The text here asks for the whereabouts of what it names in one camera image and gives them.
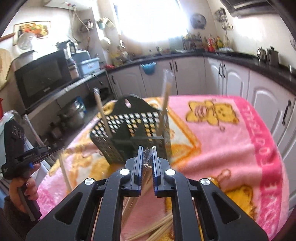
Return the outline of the chopstick pair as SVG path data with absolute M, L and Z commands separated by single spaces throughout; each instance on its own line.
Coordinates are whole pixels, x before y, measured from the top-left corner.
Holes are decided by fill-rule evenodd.
M 144 175 L 142 178 L 142 192 L 141 196 L 145 195 L 147 191 L 152 187 L 152 151 L 155 151 L 156 147 L 152 147 L 149 150 L 144 151 Z M 137 198 L 125 197 L 123 200 L 123 210 L 121 227 L 125 226 L 132 210 L 137 205 Z

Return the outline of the wrapped chopsticks on blanket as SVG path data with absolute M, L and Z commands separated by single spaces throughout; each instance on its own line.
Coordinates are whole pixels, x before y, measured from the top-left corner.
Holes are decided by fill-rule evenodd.
M 172 222 L 173 214 L 172 212 L 169 212 L 165 217 L 151 225 L 149 228 L 146 228 L 145 230 L 142 230 L 141 232 L 138 232 L 132 235 L 131 237 L 128 237 L 126 240 L 136 240 L 154 231 L 156 231 L 155 236 L 156 238 L 158 238 L 160 235 L 162 235 L 162 233 L 164 233 L 167 229 L 170 228 Z
M 66 168 L 65 168 L 63 150 L 61 150 L 58 153 L 58 157 L 59 157 L 60 168 L 61 168 L 62 175 L 63 175 L 64 181 L 65 181 L 65 184 L 66 184 L 67 191 L 71 192 L 72 191 L 72 186 L 70 184 L 70 181 L 69 181 L 69 178 L 68 178 L 68 175 L 67 175 L 67 171 L 66 171 Z

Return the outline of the stacked steel pots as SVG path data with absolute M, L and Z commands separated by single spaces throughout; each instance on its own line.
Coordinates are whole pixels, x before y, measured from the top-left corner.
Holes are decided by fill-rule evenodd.
M 84 125 L 85 113 L 86 108 L 83 101 L 79 98 L 75 98 L 66 104 L 57 113 L 57 116 L 67 128 L 77 129 Z

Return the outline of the pink cartoon blanket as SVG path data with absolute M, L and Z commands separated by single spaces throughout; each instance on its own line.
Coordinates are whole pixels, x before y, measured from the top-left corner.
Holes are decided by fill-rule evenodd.
M 171 96 L 168 105 L 171 167 L 187 178 L 209 178 L 272 240 L 288 217 L 289 181 L 273 137 L 257 111 L 241 97 Z M 65 150 L 64 164 L 72 188 L 84 179 L 108 178 L 121 166 L 109 165 L 89 133 L 100 113 Z M 42 218 L 69 192 L 60 163 L 53 165 L 38 188 Z M 157 198 L 151 187 L 137 198 L 121 240 L 149 228 L 171 212 L 170 198 Z M 174 240 L 170 230 L 136 240 Z

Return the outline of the black microwave oven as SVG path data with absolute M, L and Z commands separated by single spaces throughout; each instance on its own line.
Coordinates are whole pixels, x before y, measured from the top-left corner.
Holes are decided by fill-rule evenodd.
M 16 83 L 26 109 L 53 91 L 72 82 L 62 50 L 34 60 L 15 71 Z

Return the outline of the dark green utensil basket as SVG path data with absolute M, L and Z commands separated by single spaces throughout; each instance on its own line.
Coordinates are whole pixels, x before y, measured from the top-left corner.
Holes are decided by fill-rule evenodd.
M 137 155 L 138 147 L 145 150 L 156 147 L 158 156 L 171 159 L 169 118 L 164 116 L 162 134 L 158 135 L 161 110 L 149 105 L 134 94 L 122 96 L 113 106 L 106 120 L 109 137 L 102 119 L 90 131 L 90 139 L 109 164 L 124 163 Z

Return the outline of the wrapped chopsticks in basket left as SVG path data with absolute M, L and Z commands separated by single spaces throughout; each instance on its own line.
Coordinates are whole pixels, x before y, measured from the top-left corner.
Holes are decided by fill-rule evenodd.
M 98 88 L 93 88 L 93 93 L 94 93 L 94 96 L 95 96 L 95 100 L 96 100 L 96 104 L 97 104 L 97 107 L 98 107 L 98 110 L 101 114 L 101 119 L 104 123 L 104 126 L 105 126 L 105 132 L 107 134 L 107 136 L 109 138 L 112 137 L 112 133 L 111 133 L 111 130 L 110 130 L 110 127 L 109 127 L 109 124 L 108 124 L 108 121 L 106 119 L 106 116 L 103 112 L 103 105 L 102 105 L 102 101 L 101 101 L 101 98 L 100 98 L 100 92 L 99 92 L 99 89 Z

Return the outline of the wrapped chopsticks in basket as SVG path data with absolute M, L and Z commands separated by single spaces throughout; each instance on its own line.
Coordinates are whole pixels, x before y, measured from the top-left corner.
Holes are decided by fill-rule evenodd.
M 100 98 L 100 92 L 99 92 L 99 89 L 98 88 L 93 88 L 93 93 L 94 93 L 94 96 L 95 96 L 95 100 L 96 100 L 96 104 L 97 104 L 97 107 L 98 107 L 98 110 L 101 114 L 101 119 L 104 123 L 104 126 L 105 126 L 105 132 L 107 134 L 107 136 L 109 138 L 112 137 L 112 133 L 111 133 L 111 130 L 110 130 L 110 127 L 109 127 L 109 124 L 108 124 L 108 121 L 106 119 L 106 116 L 103 112 L 103 105 L 102 105 L 102 101 L 101 101 L 101 98 Z
M 174 74 L 171 70 L 165 69 L 163 71 L 163 93 L 162 93 L 162 111 L 159 117 L 159 128 L 158 128 L 158 136 L 162 135 L 164 129 L 164 119 L 167 112 L 167 106 L 169 102 L 169 95 L 171 93 L 171 87 L 174 80 Z

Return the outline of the blue plastic storage box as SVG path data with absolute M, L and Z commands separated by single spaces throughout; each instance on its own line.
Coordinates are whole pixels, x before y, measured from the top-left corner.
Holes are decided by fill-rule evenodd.
M 90 75 L 100 70 L 99 58 L 91 58 L 77 63 L 77 68 L 81 77 Z

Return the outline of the wrapped chopsticks in basket right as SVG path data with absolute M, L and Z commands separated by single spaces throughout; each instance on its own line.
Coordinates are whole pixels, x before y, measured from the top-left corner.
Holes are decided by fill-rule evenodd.
M 167 112 L 167 106 L 169 102 L 169 95 L 171 93 L 171 87 L 174 80 L 174 74 L 171 70 L 165 69 L 163 71 L 163 93 L 162 93 L 162 111 L 159 117 L 159 128 L 158 128 L 158 136 L 162 135 L 164 129 L 164 119 Z

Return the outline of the blue hanging trash bin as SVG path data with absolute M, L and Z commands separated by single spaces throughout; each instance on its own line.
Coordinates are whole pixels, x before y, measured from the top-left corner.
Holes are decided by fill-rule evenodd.
M 147 64 L 140 64 L 140 67 L 146 75 L 153 75 L 155 72 L 156 65 L 156 62 L 151 62 Z

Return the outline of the red sauce bottle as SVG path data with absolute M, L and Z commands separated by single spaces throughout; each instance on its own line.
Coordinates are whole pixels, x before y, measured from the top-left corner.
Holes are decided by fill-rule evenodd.
M 208 51 L 209 52 L 215 52 L 215 48 L 214 48 L 214 45 L 213 45 L 213 39 L 212 39 L 211 35 L 207 39 L 207 46 L 208 46 Z

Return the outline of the steel kettle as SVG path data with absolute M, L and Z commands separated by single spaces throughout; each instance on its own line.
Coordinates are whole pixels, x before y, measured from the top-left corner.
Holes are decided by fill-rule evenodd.
M 267 53 L 266 53 L 266 50 L 263 49 L 262 47 L 257 49 L 257 57 L 260 62 L 267 63 Z

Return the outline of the black range hood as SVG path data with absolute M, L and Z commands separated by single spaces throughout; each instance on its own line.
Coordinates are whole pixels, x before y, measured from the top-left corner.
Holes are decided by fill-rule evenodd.
M 231 16 L 245 17 L 262 14 L 276 14 L 275 9 L 264 0 L 221 0 Z

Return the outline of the fruit picture on wall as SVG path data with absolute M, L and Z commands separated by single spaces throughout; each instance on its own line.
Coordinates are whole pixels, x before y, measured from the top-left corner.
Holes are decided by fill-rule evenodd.
M 15 24 L 13 27 L 13 45 L 17 44 L 18 39 L 24 33 L 33 33 L 37 39 L 48 37 L 51 28 L 51 21 L 33 21 Z

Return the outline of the round wall vent fan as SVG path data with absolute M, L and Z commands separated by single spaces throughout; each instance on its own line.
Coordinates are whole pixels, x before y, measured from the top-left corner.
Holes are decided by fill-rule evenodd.
M 205 26 L 207 24 L 207 20 L 202 14 L 195 13 L 195 14 L 191 15 L 190 23 L 194 29 L 202 29 L 203 30 L 203 29 L 205 29 Z

